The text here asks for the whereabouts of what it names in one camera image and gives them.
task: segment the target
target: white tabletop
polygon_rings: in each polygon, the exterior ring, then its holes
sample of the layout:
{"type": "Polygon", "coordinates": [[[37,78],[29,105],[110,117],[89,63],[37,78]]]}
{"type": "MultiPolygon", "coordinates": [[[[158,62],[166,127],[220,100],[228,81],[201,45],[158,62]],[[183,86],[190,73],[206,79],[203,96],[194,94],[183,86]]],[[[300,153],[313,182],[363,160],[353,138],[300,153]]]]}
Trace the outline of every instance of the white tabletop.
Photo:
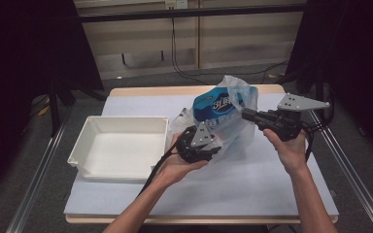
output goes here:
{"type": "MultiPolygon", "coordinates": [[[[283,93],[260,93],[258,109],[276,109],[283,96],[283,93]]],[[[102,116],[167,116],[171,122],[182,108],[191,107],[195,97],[110,96],[102,116]]],[[[328,214],[336,220],[338,211],[312,154],[308,166],[328,214]]],[[[78,173],[64,214],[70,222],[97,222],[97,218],[109,222],[134,200],[142,186],[94,182],[78,173]]],[[[298,220],[289,176],[259,130],[248,147],[231,146],[222,159],[189,173],[168,188],[147,222],[186,223],[180,219],[191,219],[191,222],[200,219],[202,223],[231,219],[234,223],[298,220]]]]}

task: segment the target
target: plastic bag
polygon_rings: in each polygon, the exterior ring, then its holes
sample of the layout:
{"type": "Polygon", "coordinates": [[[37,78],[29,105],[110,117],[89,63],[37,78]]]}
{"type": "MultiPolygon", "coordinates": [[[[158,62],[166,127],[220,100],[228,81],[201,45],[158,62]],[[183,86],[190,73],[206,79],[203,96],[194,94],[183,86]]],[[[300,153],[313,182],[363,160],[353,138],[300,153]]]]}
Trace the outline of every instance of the plastic bag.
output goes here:
{"type": "Polygon", "coordinates": [[[225,76],[211,91],[197,96],[190,109],[182,110],[171,123],[168,136],[205,122],[215,138],[203,150],[221,146],[221,150],[213,155],[211,161],[214,163],[223,158],[232,144],[239,144],[238,148],[243,150],[254,140],[254,124],[241,118],[241,110],[243,107],[256,110],[257,97],[256,87],[238,78],[225,76]]]}

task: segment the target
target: finger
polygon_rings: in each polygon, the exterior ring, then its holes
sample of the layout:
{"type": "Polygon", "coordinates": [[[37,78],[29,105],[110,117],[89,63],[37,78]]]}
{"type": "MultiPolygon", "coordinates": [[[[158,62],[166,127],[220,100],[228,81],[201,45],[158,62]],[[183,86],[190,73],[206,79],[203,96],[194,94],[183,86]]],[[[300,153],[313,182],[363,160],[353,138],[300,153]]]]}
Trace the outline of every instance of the finger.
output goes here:
{"type": "Polygon", "coordinates": [[[177,142],[180,135],[181,135],[180,133],[176,133],[176,134],[172,135],[171,145],[173,145],[175,142],[177,142]]]}
{"type": "Polygon", "coordinates": [[[187,167],[190,169],[189,171],[192,171],[192,170],[200,169],[207,164],[208,164],[207,160],[201,160],[201,161],[198,161],[198,162],[188,164],[187,167]]]}
{"type": "Polygon", "coordinates": [[[264,129],[262,132],[268,141],[274,146],[275,150],[279,150],[283,144],[280,137],[278,137],[278,135],[271,129],[264,129]]]}
{"type": "Polygon", "coordinates": [[[264,129],[262,132],[263,135],[268,139],[268,141],[274,146],[281,142],[281,139],[278,137],[278,135],[271,129],[264,129]]]}

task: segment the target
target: wire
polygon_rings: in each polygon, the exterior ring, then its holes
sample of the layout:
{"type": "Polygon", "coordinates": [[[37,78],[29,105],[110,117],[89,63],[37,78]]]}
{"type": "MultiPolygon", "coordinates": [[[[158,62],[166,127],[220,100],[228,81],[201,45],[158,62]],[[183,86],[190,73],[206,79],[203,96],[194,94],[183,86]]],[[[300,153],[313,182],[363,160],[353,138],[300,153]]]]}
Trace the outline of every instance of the wire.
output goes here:
{"type": "Polygon", "coordinates": [[[310,158],[312,148],[313,148],[314,132],[311,130],[311,126],[304,121],[301,121],[300,126],[305,131],[305,133],[307,134],[306,138],[307,138],[307,141],[308,141],[308,147],[305,150],[305,161],[308,161],[308,159],[310,158]]]}
{"type": "Polygon", "coordinates": [[[144,186],[142,187],[141,191],[139,192],[138,196],[141,195],[147,189],[147,187],[153,182],[153,178],[155,177],[156,173],[159,171],[160,166],[163,164],[163,162],[172,154],[172,150],[175,148],[175,146],[178,144],[180,139],[187,133],[187,129],[184,130],[184,132],[178,137],[177,141],[171,146],[171,148],[165,152],[162,157],[159,159],[159,161],[156,163],[156,165],[153,167],[153,170],[151,171],[150,176],[148,177],[147,181],[145,182],[144,186]]]}
{"type": "Polygon", "coordinates": [[[38,104],[40,104],[42,101],[44,101],[45,99],[47,99],[48,95],[45,95],[44,97],[42,97],[42,99],[40,99],[39,101],[37,101],[36,103],[34,103],[33,105],[31,105],[31,108],[37,106],[38,104]]]}
{"type": "MultiPolygon", "coordinates": [[[[185,71],[181,70],[181,68],[178,65],[178,61],[177,61],[177,44],[176,44],[176,36],[175,36],[175,22],[174,22],[173,18],[172,18],[172,46],[171,46],[171,53],[172,53],[172,66],[174,67],[174,70],[179,75],[181,75],[183,78],[185,78],[185,79],[190,79],[190,80],[197,81],[199,83],[207,84],[207,83],[202,82],[202,81],[200,81],[198,79],[195,79],[193,77],[225,75],[225,73],[199,73],[199,74],[191,74],[191,73],[186,73],[185,71]]],[[[286,64],[287,62],[288,62],[288,60],[285,60],[285,61],[273,64],[273,65],[271,65],[271,66],[269,66],[266,69],[261,70],[261,71],[248,72],[248,73],[231,72],[231,73],[228,73],[228,75],[246,76],[246,75],[263,74],[262,80],[260,82],[260,84],[263,84],[263,82],[265,81],[266,72],[268,72],[270,70],[273,70],[273,69],[277,68],[278,66],[287,65],[286,64]]]]}
{"type": "Polygon", "coordinates": [[[179,75],[181,75],[181,77],[183,77],[185,79],[188,79],[188,80],[197,81],[197,82],[203,83],[205,85],[209,85],[208,83],[205,83],[205,82],[200,81],[198,79],[192,78],[191,76],[195,76],[195,75],[184,73],[180,69],[180,67],[178,66],[178,62],[177,62],[177,44],[176,44],[176,40],[175,40],[175,22],[174,22],[173,18],[172,18],[172,45],[171,45],[171,53],[172,53],[172,67],[174,67],[175,71],[177,71],[177,73],[179,75]]]}

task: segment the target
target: white plastic tray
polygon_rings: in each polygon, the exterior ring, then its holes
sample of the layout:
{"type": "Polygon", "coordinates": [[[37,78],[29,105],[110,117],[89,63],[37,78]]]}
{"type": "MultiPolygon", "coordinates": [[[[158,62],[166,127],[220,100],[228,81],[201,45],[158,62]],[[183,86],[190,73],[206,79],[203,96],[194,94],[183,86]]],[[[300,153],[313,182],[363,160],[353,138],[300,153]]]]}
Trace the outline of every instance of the white plastic tray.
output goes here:
{"type": "Polygon", "coordinates": [[[165,153],[168,117],[89,116],[68,158],[87,179],[144,182],[165,153]]]}

